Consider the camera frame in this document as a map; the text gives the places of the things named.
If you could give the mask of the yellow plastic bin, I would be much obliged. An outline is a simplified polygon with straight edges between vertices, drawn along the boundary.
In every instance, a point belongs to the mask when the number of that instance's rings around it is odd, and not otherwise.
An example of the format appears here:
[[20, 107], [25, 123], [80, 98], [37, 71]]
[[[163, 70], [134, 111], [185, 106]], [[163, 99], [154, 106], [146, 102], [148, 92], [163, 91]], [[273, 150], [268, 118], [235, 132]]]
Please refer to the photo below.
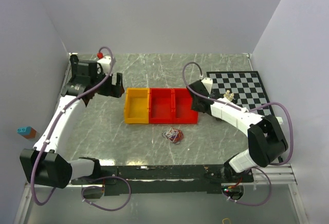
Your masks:
[[149, 123], [149, 88], [128, 88], [125, 96], [124, 121], [126, 124]]

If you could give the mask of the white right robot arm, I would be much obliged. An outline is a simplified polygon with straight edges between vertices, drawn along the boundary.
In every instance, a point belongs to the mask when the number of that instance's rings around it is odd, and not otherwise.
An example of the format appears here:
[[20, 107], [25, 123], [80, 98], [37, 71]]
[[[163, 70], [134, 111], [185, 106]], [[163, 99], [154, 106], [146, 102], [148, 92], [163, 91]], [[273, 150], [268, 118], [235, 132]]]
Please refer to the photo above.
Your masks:
[[288, 143], [278, 119], [273, 115], [251, 113], [233, 102], [234, 94], [227, 90], [222, 98], [211, 93], [212, 80], [204, 78], [187, 86], [192, 97], [191, 109], [229, 123], [248, 140], [248, 148], [224, 163], [223, 176], [236, 182], [253, 167], [267, 167], [288, 150]]

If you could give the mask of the red plastic bin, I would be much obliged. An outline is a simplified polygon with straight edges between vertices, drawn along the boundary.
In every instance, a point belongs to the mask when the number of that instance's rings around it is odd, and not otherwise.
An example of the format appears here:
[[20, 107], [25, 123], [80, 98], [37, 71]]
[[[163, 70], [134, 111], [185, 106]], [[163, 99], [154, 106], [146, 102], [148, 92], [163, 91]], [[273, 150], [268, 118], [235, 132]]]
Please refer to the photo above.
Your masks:
[[174, 116], [173, 89], [151, 88], [149, 108], [151, 124], [171, 124]]
[[191, 109], [192, 97], [186, 88], [174, 88], [174, 124], [197, 124], [198, 112]]

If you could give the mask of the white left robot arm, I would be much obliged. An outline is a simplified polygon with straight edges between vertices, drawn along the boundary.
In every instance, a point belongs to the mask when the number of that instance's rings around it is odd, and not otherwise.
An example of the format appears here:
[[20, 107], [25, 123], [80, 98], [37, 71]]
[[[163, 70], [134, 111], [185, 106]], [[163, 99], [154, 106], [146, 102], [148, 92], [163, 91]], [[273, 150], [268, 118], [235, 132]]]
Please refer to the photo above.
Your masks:
[[98, 159], [80, 157], [68, 161], [64, 155], [66, 143], [81, 113], [95, 94], [120, 98], [124, 93], [122, 74], [112, 83], [115, 58], [106, 55], [97, 61], [79, 60], [70, 56], [71, 78], [64, 85], [55, 114], [32, 149], [24, 149], [20, 162], [30, 184], [65, 188], [71, 180], [84, 178], [95, 184], [101, 179]]

